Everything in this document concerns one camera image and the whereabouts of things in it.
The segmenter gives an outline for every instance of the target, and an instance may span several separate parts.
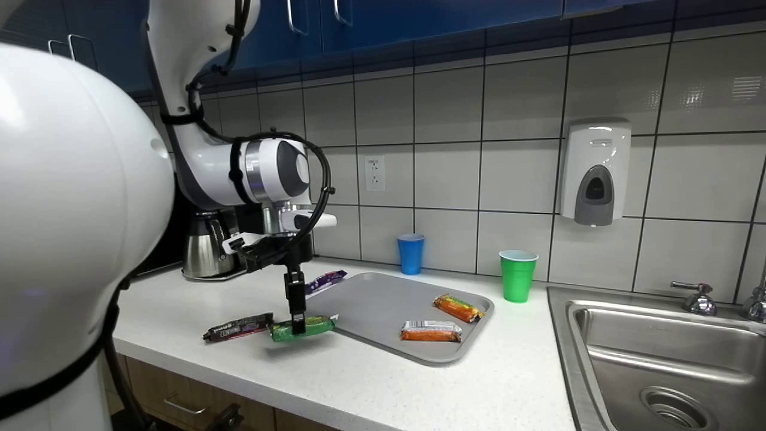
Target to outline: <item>green object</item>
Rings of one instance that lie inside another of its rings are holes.
[[[499,252],[503,297],[506,301],[526,301],[534,280],[535,253],[521,249]]]
[[[307,334],[293,335],[292,334],[292,323],[283,322],[283,323],[273,323],[269,325],[269,340],[273,343],[293,343],[293,340],[304,340],[310,335],[321,335],[334,329],[334,319],[333,317],[307,317]]]

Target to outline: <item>blue cup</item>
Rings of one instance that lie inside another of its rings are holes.
[[[423,236],[400,236],[400,269],[407,276],[415,276],[423,271]]]

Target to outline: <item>kitchen counter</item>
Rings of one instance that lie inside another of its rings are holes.
[[[389,265],[304,263],[307,280],[338,269],[400,276]],[[293,346],[274,346],[268,334],[200,340],[232,319],[287,319],[283,273],[273,265],[229,282],[186,282],[170,271],[139,280],[120,299],[116,352],[334,428],[575,431],[544,285],[526,305],[509,305],[493,277],[412,277],[494,301],[471,352],[449,366],[423,366],[339,334]]]

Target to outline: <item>gray tray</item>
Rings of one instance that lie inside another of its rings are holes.
[[[451,295],[481,310],[478,323],[461,323],[433,307],[439,295]],[[359,273],[333,291],[310,297],[310,313],[338,313],[338,334],[377,346],[413,361],[442,366],[461,360],[493,317],[493,301],[478,295],[445,291],[403,277]],[[461,325],[461,343],[407,343],[400,340],[403,322],[455,322]]]

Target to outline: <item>soap dispenser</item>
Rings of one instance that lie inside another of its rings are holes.
[[[590,227],[623,218],[630,142],[626,123],[579,123],[569,127],[561,218]]]

